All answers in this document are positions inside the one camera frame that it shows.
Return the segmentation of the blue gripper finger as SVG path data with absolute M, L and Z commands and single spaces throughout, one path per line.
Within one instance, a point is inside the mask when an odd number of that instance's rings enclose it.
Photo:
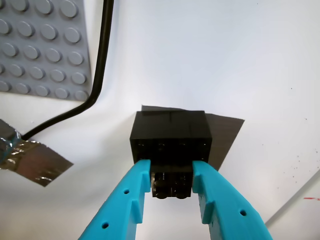
M 260 214 L 231 183 L 203 161 L 193 161 L 192 191 L 212 240 L 271 240 Z
M 121 179 L 79 237 L 80 240 L 134 240 L 143 222 L 145 193 L 151 191 L 151 161 L 139 160 Z

